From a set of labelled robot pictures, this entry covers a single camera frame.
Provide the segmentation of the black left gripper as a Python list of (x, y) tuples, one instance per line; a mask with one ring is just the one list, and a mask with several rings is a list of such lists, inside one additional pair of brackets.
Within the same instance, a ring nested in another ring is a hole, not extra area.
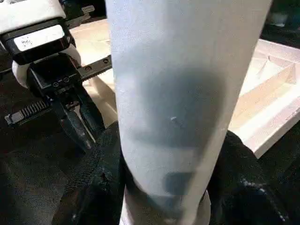
[[(105, 126), (101, 112), (82, 84), (111, 68), (110, 55), (84, 67), (65, 53), (31, 63), (26, 83), (40, 100), (6, 115), (7, 124), (18, 126), (54, 109), (62, 113), (60, 125), (72, 141), (82, 150), (90, 150), (92, 137), (96, 141)], [(76, 107), (83, 122), (72, 111)]]

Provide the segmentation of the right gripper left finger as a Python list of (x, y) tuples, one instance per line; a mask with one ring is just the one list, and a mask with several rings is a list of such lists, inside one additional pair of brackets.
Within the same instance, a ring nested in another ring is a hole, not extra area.
[(58, 206), (60, 225), (118, 225), (125, 189), (119, 125), (112, 123), (85, 155)]

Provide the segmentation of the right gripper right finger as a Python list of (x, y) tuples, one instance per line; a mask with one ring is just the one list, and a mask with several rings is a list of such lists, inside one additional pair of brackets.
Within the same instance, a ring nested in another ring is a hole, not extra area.
[(271, 180), (253, 152), (226, 133), (208, 184), (211, 225), (298, 225), (300, 194), (287, 179)]

